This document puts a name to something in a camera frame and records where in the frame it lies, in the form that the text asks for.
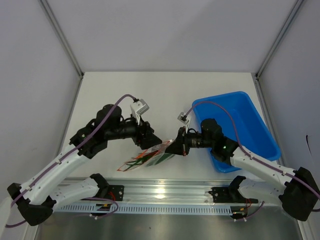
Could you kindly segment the green onion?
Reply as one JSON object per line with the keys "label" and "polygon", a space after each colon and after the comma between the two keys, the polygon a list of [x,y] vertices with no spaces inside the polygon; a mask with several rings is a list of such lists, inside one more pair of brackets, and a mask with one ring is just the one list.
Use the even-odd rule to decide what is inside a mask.
{"label": "green onion", "polygon": [[133,158],[132,160],[130,160],[129,162],[127,162],[125,165],[127,166],[127,171],[130,169],[134,169],[137,168],[141,165],[143,165],[144,163],[146,163],[151,157],[153,157],[154,155],[156,155],[159,151],[155,150],[149,153],[143,152],[141,153],[139,156],[137,156],[136,158]]}

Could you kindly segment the clear zip top bag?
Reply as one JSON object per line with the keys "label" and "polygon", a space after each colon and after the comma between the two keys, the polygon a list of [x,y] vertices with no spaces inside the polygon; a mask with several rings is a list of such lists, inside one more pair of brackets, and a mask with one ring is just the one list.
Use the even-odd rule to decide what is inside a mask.
{"label": "clear zip top bag", "polygon": [[162,142],[148,149],[142,150],[137,156],[125,161],[117,171],[128,172],[140,167],[152,167],[159,165],[174,157],[171,153],[166,153],[166,149],[173,143],[173,139]]}

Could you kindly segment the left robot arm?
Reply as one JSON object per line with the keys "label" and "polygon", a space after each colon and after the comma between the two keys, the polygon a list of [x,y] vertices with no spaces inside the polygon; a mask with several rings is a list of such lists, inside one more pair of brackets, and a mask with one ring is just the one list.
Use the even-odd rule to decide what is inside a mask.
{"label": "left robot arm", "polygon": [[136,100],[130,108],[130,117],[123,119],[118,105],[105,105],[42,171],[25,183],[12,183],[7,188],[25,222],[37,226],[55,210],[79,200],[116,199],[111,186],[99,173],[66,187],[59,185],[75,169],[105,150],[109,141],[132,139],[142,150],[162,143],[150,123],[141,118],[149,106],[143,100]]}

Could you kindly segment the green cucumber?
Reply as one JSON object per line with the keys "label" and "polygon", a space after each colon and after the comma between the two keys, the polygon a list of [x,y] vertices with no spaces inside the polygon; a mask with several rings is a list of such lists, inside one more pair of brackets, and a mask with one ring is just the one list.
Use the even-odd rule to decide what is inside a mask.
{"label": "green cucumber", "polygon": [[173,158],[175,155],[171,153],[161,153],[152,156],[146,163],[146,167],[156,166],[164,161]]}

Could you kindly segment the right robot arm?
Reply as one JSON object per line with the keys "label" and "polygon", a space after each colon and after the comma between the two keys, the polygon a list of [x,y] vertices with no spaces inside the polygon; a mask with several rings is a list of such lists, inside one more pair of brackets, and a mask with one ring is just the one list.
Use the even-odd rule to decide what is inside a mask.
{"label": "right robot arm", "polygon": [[225,136],[213,118],[203,120],[200,129],[200,132],[189,132],[181,127],[166,153],[186,156],[191,148],[207,148],[217,161],[246,170],[263,180],[256,183],[239,176],[238,184],[228,189],[228,196],[234,202],[253,198],[279,205],[288,215],[302,222],[316,212],[320,190],[309,170],[285,167],[257,155],[237,140]]}

